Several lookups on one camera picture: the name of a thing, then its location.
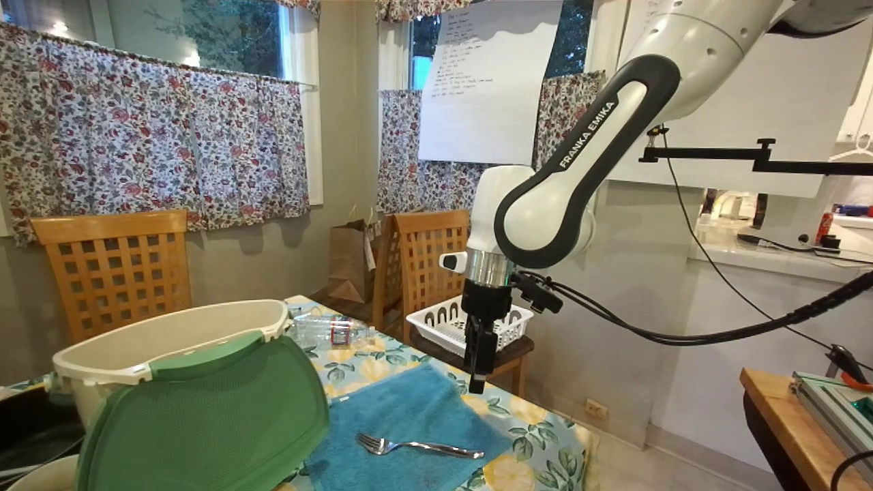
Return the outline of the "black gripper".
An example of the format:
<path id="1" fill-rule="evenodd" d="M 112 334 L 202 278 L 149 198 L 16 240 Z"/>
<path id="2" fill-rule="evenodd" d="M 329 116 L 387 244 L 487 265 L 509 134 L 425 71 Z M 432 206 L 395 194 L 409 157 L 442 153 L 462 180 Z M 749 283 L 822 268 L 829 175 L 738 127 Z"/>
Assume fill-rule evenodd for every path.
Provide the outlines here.
<path id="1" fill-rule="evenodd" d="M 495 333 L 495 322 L 510 311 L 510 288 L 509 285 L 481 285 L 475 280 L 464 283 L 462 308 L 466 313 L 466 347 L 473 352 L 483 352 L 483 373 L 495 373 L 498 367 L 498 347 L 487 347 L 487 337 Z M 483 373 L 477 354 L 466 359 L 470 370 L 470 392 L 483 392 Z"/>

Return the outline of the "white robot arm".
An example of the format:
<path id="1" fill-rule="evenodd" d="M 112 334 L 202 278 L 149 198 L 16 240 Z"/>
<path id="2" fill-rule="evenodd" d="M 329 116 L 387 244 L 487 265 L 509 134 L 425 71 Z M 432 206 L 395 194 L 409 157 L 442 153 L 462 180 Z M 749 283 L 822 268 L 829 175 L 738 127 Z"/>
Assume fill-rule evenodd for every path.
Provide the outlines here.
<path id="1" fill-rule="evenodd" d="M 700 109 L 761 36 L 824 37 L 871 13 L 873 0 L 674 0 L 545 164 L 488 168 L 466 248 L 442 258 L 464 278 L 470 388 L 483 389 L 495 373 L 495 322 L 515 296 L 559 308 L 573 293 L 544 272 L 589 235 L 596 190 L 645 131 Z"/>

